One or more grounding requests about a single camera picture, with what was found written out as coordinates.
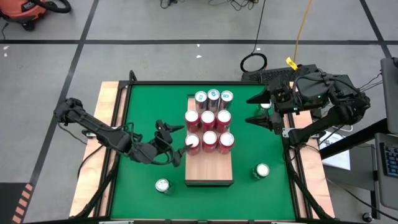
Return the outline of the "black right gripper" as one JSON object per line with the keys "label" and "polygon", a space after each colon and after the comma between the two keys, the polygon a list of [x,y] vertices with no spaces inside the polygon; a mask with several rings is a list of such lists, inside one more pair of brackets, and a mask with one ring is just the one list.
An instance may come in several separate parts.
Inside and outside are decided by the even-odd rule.
{"label": "black right gripper", "polygon": [[270,82],[270,91],[265,88],[260,93],[246,100],[248,104],[270,104],[272,102],[272,114],[268,113],[252,116],[245,122],[254,124],[276,134],[282,134],[283,114],[293,111],[293,89],[288,80],[275,78]]}

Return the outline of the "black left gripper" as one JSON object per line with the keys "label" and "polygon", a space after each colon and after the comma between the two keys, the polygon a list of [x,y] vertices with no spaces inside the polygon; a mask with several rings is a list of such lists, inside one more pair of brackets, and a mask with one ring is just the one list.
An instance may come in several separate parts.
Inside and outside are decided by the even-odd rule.
{"label": "black left gripper", "polygon": [[131,150],[130,159],[143,164],[153,164],[165,166],[172,164],[178,167],[182,157],[191,148],[192,144],[174,150],[172,147],[173,139],[171,133],[183,129],[184,125],[169,125],[161,119],[155,122],[154,138],[149,142],[142,142],[142,135],[134,133],[134,123],[130,123]]}

